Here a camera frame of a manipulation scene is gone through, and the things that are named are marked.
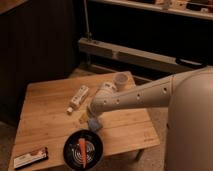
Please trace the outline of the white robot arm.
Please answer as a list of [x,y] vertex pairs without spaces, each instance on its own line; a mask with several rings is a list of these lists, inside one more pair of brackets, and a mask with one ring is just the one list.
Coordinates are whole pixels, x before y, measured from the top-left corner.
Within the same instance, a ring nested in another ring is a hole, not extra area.
[[87,107],[88,127],[101,130],[105,112],[154,107],[168,109],[165,171],[213,171],[213,67],[121,92],[104,82]]

